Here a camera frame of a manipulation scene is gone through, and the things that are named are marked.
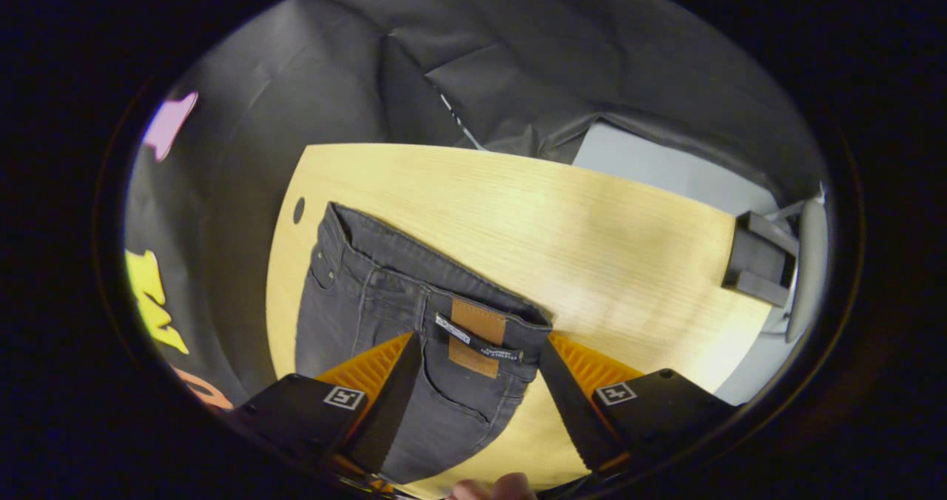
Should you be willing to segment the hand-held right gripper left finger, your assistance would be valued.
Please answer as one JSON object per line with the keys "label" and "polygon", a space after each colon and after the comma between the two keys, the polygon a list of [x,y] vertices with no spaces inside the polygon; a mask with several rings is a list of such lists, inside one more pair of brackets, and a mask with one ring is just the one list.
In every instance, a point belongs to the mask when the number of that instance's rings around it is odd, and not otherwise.
{"label": "hand-held right gripper left finger", "polygon": [[231,411],[229,425],[298,469],[372,479],[421,367],[419,335],[402,334],[315,378],[284,376]]}

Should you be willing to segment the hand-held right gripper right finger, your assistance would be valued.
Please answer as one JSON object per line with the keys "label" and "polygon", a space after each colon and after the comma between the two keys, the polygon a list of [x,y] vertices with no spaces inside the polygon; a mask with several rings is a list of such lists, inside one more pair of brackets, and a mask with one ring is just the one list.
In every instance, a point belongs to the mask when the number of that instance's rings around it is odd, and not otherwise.
{"label": "hand-held right gripper right finger", "polygon": [[596,477],[649,470],[737,411],[673,369],[643,374],[562,334],[548,335],[540,373],[579,457]]}

